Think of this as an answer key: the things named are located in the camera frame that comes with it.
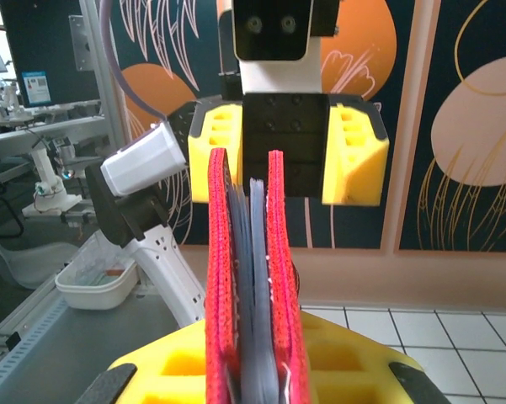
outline yellow foam block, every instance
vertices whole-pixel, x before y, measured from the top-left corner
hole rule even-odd
[[[208,203],[208,165],[211,150],[224,147],[234,184],[242,183],[242,106],[222,105],[206,113],[200,137],[189,136],[191,195]]]
[[[391,362],[421,370],[408,356],[302,312],[314,404],[413,404]],[[205,404],[205,322],[197,322],[117,360],[137,371],[117,404]]]
[[[389,140],[376,139],[367,114],[331,107],[322,203],[379,205],[388,151]]]

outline white plastic bin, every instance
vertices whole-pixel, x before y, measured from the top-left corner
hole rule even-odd
[[[75,309],[119,306],[138,282],[135,261],[96,231],[55,278],[56,288]]]

